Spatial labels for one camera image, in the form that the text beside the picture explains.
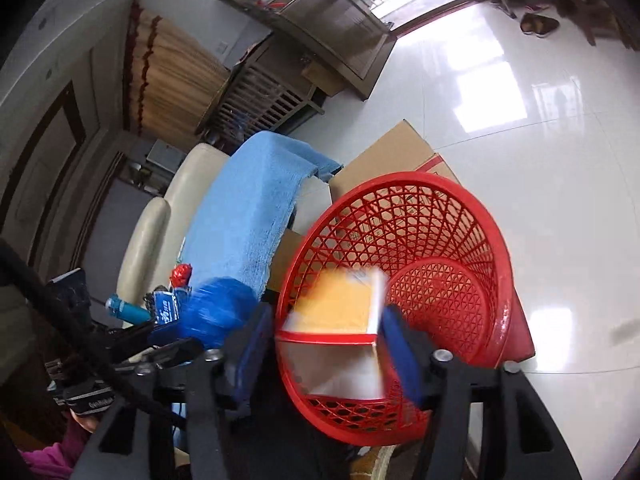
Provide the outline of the left hand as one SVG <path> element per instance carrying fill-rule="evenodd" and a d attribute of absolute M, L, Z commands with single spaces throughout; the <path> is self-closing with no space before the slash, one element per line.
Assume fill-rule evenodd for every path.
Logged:
<path fill-rule="evenodd" d="M 77 425 L 81 426 L 83 430 L 88 431 L 89 434 L 93 434 L 100 423 L 99 419 L 92 415 L 80 416 L 73 410 L 70 410 L 70 416 L 73 417 Z"/>

